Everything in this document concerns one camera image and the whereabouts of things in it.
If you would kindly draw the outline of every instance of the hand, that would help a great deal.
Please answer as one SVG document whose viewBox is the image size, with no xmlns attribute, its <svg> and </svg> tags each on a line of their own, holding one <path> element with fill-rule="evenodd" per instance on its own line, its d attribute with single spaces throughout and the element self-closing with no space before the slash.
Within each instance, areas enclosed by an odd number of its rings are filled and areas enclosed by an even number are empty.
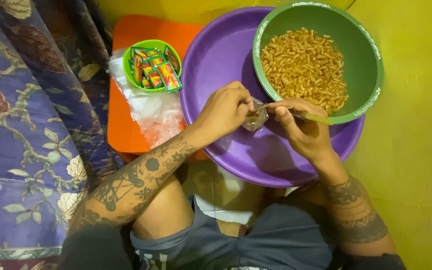
<svg viewBox="0 0 432 270">
<path fill-rule="evenodd" d="M 240 82 L 235 81 L 213 92 L 192 126 L 207 144 L 235 131 L 243 124 L 246 114 L 255 109 L 253 98 Z"/>
<path fill-rule="evenodd" d="M 313 165 L 333 156 L 328 125 L 311 120 L 295 121 L 288 109 L 328 117 L 326 111 L 300 98 L 273 102 L 268 106 L 268 111 L 276 114 L 276 121 L 283 126 L 289 144 L 299 155 Z"/>
</svg>

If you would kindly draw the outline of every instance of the purple basin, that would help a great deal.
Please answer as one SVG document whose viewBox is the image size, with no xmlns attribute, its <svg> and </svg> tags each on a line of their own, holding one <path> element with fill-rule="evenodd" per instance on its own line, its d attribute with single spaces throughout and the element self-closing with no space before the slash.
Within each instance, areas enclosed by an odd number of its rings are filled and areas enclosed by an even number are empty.
<svg viewBox="0 0 432 270">
<path fill-rule="evenodd" d="M 180 91 L 186 122 L 191 124 L 209 95 L 232 81 L 240 81 L 251 95 L 271 102 L 255 74 L 252 59 L 256 28 L 272 7 L 248 7 L 226 13 L 195 37 L 184 57 Z M 364 116 L 330 127 L 331 144 L 342 160 L 355 148 Z M 297 187 L 315 178 L 309 162 L 297 154 L 282 127 L 270 114 L 262 131 L 243 128 L 207 146 L 204 151 L 237 177 L 266 187 Z"/>
</svg>

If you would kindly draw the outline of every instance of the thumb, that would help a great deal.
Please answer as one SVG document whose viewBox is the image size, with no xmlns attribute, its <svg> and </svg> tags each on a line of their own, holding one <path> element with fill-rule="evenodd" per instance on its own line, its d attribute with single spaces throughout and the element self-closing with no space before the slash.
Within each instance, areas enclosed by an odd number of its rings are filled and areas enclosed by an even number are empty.
<svg viewBox="0 0 432 270">
<path fill-rule="evenodd" d="M 274 113 L 276 114 L 276 120 L 283 126 L 289 136 L 301 133 L 300 128 L 294 121 L 294 116 L 288 108 L 279 106 L 274 109 Z"/>
<path fill-rule="evenodd" d="M 244 119 L 249 112 L 248 105 L 241 103 L 236 109 L 236 115 L 238 118 Z"/>
</svg>

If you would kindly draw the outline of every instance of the orange tray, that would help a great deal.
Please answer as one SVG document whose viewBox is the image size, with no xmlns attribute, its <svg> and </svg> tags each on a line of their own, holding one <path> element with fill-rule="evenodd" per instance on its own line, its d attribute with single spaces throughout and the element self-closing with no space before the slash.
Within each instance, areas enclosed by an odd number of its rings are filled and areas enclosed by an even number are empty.
<svg viewBox="0 0 432 270">
<path fill-rule="evenodd" d="M 143 15 L 127 15 L 114 27 L 113 50 L 127 48 L 142 40 L 163 40 L 169 43 L 183 60 L 189 45 L 203 27 Z M 112 79 L 109 86 L 107 141 L 114 150 L 122 153 L 141 155 L 150 150 L 138 123 L 131 118 L 126 98 Z M 193 158 L 204 160 L 208 156 L 199 150 Z"/>
</svg>

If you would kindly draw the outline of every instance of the white tile floor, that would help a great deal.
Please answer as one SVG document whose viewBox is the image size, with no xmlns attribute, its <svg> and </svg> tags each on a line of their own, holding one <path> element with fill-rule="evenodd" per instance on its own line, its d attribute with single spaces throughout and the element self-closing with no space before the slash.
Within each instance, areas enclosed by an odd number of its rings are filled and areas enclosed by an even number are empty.
<svg viewBox="0 0 432 270">
<path fill-rule="evenodd" d="M 209 159 L 189 164 L 188 178 L 182 187 L 186 195 L 196 196 L 199 208 L 206 215 L 241 224 L 248 224 L 260 209 L 265 190 L 232 175 Z"/>
</svg>

